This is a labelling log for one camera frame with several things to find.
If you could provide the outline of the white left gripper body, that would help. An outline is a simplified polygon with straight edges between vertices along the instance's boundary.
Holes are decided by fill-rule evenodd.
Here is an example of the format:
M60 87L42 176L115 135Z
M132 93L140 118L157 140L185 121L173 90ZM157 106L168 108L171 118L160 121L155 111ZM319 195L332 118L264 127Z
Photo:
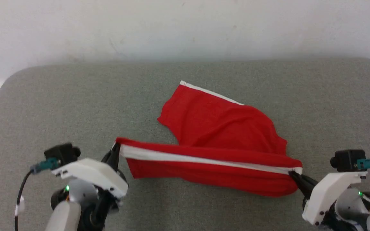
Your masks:
M71 162L51 172L62 179L74 177L84 180L119 199L126 196L129 188L128 183L111 166L90 158Z

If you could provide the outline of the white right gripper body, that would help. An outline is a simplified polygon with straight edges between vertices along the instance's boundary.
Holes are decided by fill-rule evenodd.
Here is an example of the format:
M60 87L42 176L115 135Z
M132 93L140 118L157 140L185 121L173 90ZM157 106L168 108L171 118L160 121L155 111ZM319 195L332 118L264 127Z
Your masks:
M313 189L310 199L304 207L302 218L310 224L322 222L327 218L328 210L333 206L335 219L355 225L356 219L363 221L368 217L368 210L360 196L360 191L351 188L352 184L361 183L361 177L367 172L329 173Z

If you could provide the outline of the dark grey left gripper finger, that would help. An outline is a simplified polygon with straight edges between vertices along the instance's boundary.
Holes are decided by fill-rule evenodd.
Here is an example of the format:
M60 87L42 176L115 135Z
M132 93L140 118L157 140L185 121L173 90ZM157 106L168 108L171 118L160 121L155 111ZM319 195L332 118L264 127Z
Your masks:
M120 151L120 144L116 142L112 146L112 168L116 172L119 169L119 151Z
M110 149L109 152L104 155L101 162L109 165L112 168L116 168L116 151L114 149Z

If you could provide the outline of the grey fabric sofa cushion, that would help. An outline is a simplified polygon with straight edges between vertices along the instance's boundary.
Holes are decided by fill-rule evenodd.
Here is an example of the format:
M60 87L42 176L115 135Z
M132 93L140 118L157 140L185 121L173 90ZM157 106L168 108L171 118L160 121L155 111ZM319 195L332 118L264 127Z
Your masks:
M175 144L157 118L180 81L251 105L317 180L335 151L370 158L370 59L67 64L16 72L0 88L0 231L14 231L23 177L44 151L71 142L100 160L117 137ZM269 198L181 179L133 179L106 231L319 231L300 191Z

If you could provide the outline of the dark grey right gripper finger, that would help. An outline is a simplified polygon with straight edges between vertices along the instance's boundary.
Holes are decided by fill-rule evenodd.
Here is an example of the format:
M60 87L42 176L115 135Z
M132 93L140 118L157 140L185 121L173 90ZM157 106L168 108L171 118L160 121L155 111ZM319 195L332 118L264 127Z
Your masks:
M318 184L317 180L295 171L290 171L289 176L294 180L299 190L313 190L313 188Z
M315 187L315 180L311 177L294 177L294 181L306 199L310 199Z

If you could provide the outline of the red shorts with white stripes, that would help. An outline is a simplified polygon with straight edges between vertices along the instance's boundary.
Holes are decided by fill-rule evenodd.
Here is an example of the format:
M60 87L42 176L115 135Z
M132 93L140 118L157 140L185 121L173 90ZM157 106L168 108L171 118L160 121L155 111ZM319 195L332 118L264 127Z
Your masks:
M181 178L262 196L286 196L298 187L290 172L301 161L260 110L181 81L158 121L177 145L118 137L120 154L134 178Z

